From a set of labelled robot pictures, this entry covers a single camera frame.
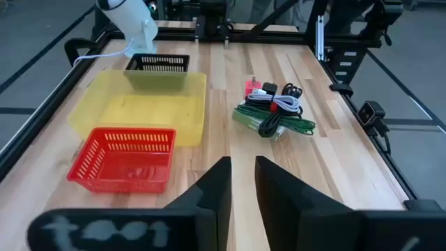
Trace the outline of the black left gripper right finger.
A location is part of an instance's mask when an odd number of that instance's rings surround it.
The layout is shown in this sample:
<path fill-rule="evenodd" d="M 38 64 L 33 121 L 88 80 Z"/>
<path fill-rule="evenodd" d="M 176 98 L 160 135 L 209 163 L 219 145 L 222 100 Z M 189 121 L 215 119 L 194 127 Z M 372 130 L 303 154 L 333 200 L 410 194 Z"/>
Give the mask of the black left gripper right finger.
<path fill-rule="evenodd" d="M 271 251 L 358 251 L 360 217 L 257 156 L 256 197 Z"/>

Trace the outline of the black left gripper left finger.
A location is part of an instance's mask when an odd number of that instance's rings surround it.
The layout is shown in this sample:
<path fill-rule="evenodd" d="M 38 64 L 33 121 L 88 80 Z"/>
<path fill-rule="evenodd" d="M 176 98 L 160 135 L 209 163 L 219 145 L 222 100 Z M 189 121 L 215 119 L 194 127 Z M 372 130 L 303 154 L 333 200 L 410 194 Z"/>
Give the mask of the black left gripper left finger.
<path fill-rule="evenodd" d="M 220 158 L 167 208 L 190 209 L 194 224 L 180 228 L 182 251 L 226 251 L 232 206 L 231 158 Z"/>

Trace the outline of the white green card reader box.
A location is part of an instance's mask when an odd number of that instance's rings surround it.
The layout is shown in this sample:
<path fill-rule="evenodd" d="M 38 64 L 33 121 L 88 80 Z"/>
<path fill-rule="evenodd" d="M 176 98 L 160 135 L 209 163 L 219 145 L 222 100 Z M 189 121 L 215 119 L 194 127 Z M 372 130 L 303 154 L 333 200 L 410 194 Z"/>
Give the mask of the white green card reader box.
<path fill-rule="evenodd" d="M 255 107 L 246 106 L 242 102 L 236 108 L 234 108 L 232 113 L 232 119 L 244 125 L 244 123 L 248 123 L 249 121 L 260 121 L 262 123 L 270 115 L 271 113 L 268 111 L 257 109 Z"/>
<path fill-rule="evenodd" d="M 248 123 L 244 123 L 244 126 L 249 128 L 250 130 L 254 131 L 254 133 L 257 136 L 260 136 L 260 134 L 259 134 L 260 123 L 261 123 L 260 121 L 249 121 Z M 268 139 L 272 142 L 276 142 L 286 131 L 287 131 L 287 128 L 285 128 L 284 126 L 279 126 L 276 129 L 275 133 Z"/>

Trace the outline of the pink wall charger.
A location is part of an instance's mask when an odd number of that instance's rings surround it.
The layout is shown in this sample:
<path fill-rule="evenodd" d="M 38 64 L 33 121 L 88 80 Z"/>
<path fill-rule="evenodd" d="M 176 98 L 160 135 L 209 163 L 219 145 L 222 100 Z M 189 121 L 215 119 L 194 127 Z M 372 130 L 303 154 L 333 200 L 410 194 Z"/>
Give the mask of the pink wall charger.
<path fill-rule="evenodd" d="M 251 94 L 254 89 L 262 89 L 262 83 L 255 77 L 252 77 L 250 80 L 245 82 L 245 96 Z"/>

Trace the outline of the yellow translucent plastic bin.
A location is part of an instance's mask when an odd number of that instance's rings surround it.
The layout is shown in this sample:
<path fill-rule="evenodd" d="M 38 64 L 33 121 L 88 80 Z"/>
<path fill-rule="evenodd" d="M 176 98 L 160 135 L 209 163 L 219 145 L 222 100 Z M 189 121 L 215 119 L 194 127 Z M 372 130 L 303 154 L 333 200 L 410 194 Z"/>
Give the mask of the yellow translucent plastic bin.
<path fill-rule="evenodd" d="M 206 84 L 203 73 L 104 70 L 68 123 L 83 139 L 97 127 L 170 128 L 177 146 L 196 146 L 203 134 Z"/>

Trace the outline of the black slotted plastic basket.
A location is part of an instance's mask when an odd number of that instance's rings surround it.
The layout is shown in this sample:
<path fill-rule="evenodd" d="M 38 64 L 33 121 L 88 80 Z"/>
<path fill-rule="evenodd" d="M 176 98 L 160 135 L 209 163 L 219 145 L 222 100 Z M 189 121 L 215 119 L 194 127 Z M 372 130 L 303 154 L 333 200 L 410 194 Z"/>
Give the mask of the black slotted plastic basket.
<path fill-rule="evenodd" d="M 190 56 L 183 54 L 134 54 L 126 70 L 185 73 L 189 61 Z"/>

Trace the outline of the red slotted plastic basket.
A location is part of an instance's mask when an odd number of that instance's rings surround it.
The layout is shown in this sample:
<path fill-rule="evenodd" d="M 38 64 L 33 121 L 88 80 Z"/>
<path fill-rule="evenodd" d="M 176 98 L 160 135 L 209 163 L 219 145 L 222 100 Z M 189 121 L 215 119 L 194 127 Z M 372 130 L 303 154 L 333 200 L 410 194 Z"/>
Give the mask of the red slotted plastic basket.
<path fill-rule="evenodd" d="M 164 192 L 175 139 L 174 129 L 94 128 L 67 180 L 91 192 Z"/>

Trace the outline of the black lamp clamp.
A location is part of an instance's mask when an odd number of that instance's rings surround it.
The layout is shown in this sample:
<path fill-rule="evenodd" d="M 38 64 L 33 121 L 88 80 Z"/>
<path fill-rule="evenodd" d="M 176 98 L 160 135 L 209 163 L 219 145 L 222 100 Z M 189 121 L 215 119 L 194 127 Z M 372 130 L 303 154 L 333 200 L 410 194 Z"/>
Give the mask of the black lamp clamp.
<path fill-rule="evenodd" d="M 75 60 L 79 57 L 78 50 L 95 50 L 97 48 L 98 44 L 95 41 L 85 38 L 72 38 L 66 41 L 64 45 L 64 50 L 71 66 L 74 66 Z"/>

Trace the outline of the black webcam on mount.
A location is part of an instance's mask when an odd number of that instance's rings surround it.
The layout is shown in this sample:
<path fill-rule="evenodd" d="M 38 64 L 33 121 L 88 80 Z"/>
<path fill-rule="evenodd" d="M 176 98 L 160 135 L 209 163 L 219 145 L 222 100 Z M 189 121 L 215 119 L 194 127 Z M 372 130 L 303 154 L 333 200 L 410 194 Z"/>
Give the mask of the black webcam on mount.
<path fill-rule="evenodd" d="M 357 112 L 360 124 L 368 135 L 385 137 L 389 131 L 384 121 L 385 110 L 376 101 L 365 101 Z"/>

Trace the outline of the black frame bracket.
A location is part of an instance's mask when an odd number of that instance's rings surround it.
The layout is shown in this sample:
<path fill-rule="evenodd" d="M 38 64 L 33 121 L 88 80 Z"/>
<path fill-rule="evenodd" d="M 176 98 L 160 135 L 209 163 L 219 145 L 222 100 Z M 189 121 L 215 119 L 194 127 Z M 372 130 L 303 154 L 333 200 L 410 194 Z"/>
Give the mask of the black frame bracket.
<path fill-rule="evenodd" d="M 329 85 L 329 88 L 331 91 L 336 91 L 349 98 L 353 95 L 353 90 L 348 84 L 331 84 Z"/>
<path fill-rule="evenodd" d="M 436 200 L 432 199 L 410 199 L 403 202 L 403 205 L 408 211 L 431 211 L 431 212 L 441 212 L 443 209 L 437 203 Z"/>

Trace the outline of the black aluminium table frame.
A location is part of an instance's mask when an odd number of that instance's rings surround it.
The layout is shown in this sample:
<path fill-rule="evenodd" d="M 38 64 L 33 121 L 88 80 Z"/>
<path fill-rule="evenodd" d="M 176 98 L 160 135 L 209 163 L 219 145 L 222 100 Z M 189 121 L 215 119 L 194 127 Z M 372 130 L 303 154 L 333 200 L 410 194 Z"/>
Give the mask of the black aluminium table frame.
<path fill-rule="evenodd" d="M 363 17 L 362 10 L 353 5 L 348 5 L 346 0 L 315 0 L 316 6 L 310 15 L 311 22 L 315 21 L 315 15 L 321 11 L 324 6 L 339 6 L 341 9 L 337 13 L 330 13 L 330 20 L 325 25 L 325 45 L 333 47 L 335 54 L 341 50 L 357 50 L 362 54 L 369 54 L 376 64 L 399 85 L 399 88 L 407 96 L 416 102 L 422 109 L 428 119 L 388 119 L 386 122 L 392 125 L 407 126 L 436 126 L 446 134 L 446 123 L 440 120 L 410 89 L 397 79 L 397 77 L 388 70 L 372 53 L 371 49 L 381 45 L 380 37 L 385 35 L 385 29 L 388 28 L 397 19 L 400 13 L 398 3 L 400 0 L 381 0 L 389 13 L 389 17 Z M 358 0 L 359 3 L 372 4 L 378 0 Z M 252 27 L 247 31 L 235 29 L 229 36 L 230 41 L 234 43 L 271 43 L 271 44 L 292 44 L 313 46 L 316 43 L 314 35 L 316 33 L 315 24 L 311 23 L 306 32 L 293 35 L 287 31 L 267 31 L 266 28 L 272 24 L 273 16 L 262 20 L 259 31 Z M 49 123 L 56 110 L 62 105 L 62 102 L 68 97 L 74 89 L 75 81 L 79 80 L 81 75 L 92 64 L 92 60 L 82 63 L 80 66 L 73 66 L 72 70 L 64 79 L 52 90 L 47 98 L 37 108 L 28 107 L 0 107 L 0 114 L 27 115 L 26 121 L 17 133 L 10 138 L 10 141 L 0 149 L 0 182 L 13 169 L 19 158 L 24 154 L 32 141 L 38 136 L 38 133 Z"/>

